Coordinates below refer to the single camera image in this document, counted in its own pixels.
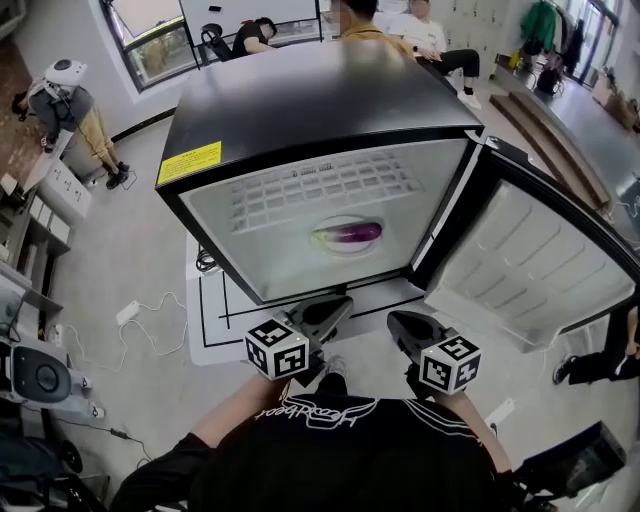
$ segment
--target yellow warning label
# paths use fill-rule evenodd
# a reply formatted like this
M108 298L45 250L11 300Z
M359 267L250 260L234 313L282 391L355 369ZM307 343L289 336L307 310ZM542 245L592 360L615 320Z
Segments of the yellow warning label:
M181 178L192 172L218 165L221 158L222 141L171 157L163 161L160 166L158 185Z

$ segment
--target white sneaker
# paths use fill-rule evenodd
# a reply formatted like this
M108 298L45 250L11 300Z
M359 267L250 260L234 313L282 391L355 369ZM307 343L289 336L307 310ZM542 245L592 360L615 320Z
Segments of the white sneaker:
M329 360L327 361L325 367L324 367L324 374L325 375L329 375L330 373L337 373L338 375L341 375L342 377L346 377L347 376L347 365L344 361L344 357L342 356L332 356L329 358Z
M476 110L482 110L482 105L480 105L480 102L478 101L478 97L476 96L476 93L473 94L467 94L464 91L460 91L458 93L458 99L470 106L471 108L475 108Z

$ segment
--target wooden step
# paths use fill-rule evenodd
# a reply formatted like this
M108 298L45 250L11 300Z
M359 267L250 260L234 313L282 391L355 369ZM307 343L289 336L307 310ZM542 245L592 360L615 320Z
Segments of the wooden step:
M564 155L567 163L580 178L589 195L596 204L606 207L611 202L611 196L592 165L585 159L582 152L567 138L553 118L536 101L523 93L509 94L516 105L528 113L546 137Z
M531 118L508 96L492 95L491 104L505 116L509 122L527 139L540 158L547 164L553 176L571 192L582 199L590 208L598 210L604 205L594 200L582 180L576 175L564 154L555 147L546 134Z

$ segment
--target green jacket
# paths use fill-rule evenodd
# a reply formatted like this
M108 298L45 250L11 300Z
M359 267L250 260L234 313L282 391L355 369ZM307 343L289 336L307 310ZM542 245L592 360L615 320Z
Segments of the green jacket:
M551 50L556 30L556 13L550 4L546 2L533 4L520 26L525 41L532 38L539 39L545 51Z

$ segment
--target office chair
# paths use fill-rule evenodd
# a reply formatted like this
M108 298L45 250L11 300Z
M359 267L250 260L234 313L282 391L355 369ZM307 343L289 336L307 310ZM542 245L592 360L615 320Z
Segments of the office chair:
M220 59L220 62L227 62L233 59L231 48L229 48L224 39L222 39L222 27L220 25L207 23L202 27L200 38L202 39L202 44L209 46L209 48L213 50L213 53Z

